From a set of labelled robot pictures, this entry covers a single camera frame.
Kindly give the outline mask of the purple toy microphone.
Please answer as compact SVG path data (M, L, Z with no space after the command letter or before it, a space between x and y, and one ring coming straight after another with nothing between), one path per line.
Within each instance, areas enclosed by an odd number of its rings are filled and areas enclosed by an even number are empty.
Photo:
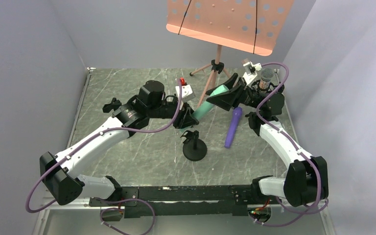
M243 110L241 107L236 107L233 109L231 122L228 128L226 138L225 138L225 143L224 143L224 147L227 149L231 147L234 141L235 133L236 133L239 121L242 117L242 112Z

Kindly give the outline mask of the mint green toy microphone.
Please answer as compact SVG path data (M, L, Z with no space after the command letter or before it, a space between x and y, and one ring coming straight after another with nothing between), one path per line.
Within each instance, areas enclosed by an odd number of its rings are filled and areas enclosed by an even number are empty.
M224 92L227 92L228 89L224 86L224 85L220 85L216 88L213 88L213 89L210 89L208 90L207 92L211 92L209 96L215 96L215 95L218 95L218 94L221 94L221 93L224 93ZM198 121L200 121L209 111L211 111L211 109L214 107L215 105L212 104L212 103L209 103L208 101L204 101L200 106L199 108L197 108L194 113L193 113L193 116L195 118L198 119Z

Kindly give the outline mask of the black round-base mic stand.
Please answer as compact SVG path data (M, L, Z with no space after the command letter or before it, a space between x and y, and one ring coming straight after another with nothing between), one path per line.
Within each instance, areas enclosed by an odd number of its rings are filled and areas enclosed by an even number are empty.
M197 162L205 158L207 154L207 146L205 142L199 139L199 131L186 130L182 138L183 141L183 155L192 162Z
M111 111L116 111L121 105L122 105L122 103L120 102L120 100L113 97L112 100L110 101L110 103L106 103L106 104L103 105L102 111L103 111L103 113L109 113Z

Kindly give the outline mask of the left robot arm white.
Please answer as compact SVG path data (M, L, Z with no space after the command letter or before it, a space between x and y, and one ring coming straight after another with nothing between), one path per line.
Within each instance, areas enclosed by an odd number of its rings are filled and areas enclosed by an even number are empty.
M163 83L149 80L126 103L113 98L103 106L103 112L111 113L111 116L100 127L56 155L49 152L43 154L40 157L42 182L55 201L63 206L86 197L120 200L122 187L113 177L92 177L82 172L112 146L136 133L147 133L145 127L151 119L170 120L156 132L170 126L183 129L198 124L188 104L195 94L183 79L178 79L178 82L175 94L166 95Z

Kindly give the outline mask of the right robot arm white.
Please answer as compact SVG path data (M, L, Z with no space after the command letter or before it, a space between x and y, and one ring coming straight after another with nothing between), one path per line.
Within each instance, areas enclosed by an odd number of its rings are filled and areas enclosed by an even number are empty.
M284 107L284 83L270 83L268 88L261 89L259 82L248 85L245 78L234 73L222 84L224 92L212 94L214 90L211 89L206 99L227 111L239 104L255 108L246 115L250 129L275 150L287 167L284 178L271 175L255 178L251 184L253 197L283 198L293 207L312 206L326 200L329 195L326 160L321 156L314 157L300 147L277 118Z

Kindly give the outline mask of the black tripod shock-mount stand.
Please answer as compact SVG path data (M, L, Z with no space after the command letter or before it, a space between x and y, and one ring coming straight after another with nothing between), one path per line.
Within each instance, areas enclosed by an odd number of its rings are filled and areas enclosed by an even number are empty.
M261 79L256 80L251 84L251 88L253 88L261 96L268 95L277 87L279 87L279 85L275 85L270 81L263 81Z

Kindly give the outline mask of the glittery rhinestone microphone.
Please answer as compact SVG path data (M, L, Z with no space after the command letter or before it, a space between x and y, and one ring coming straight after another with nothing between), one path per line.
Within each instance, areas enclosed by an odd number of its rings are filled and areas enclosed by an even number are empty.
M274 71L270 68L265 68L260 73L260 80L258 88L261 92L267 92L271 83L271 79L274 77Z

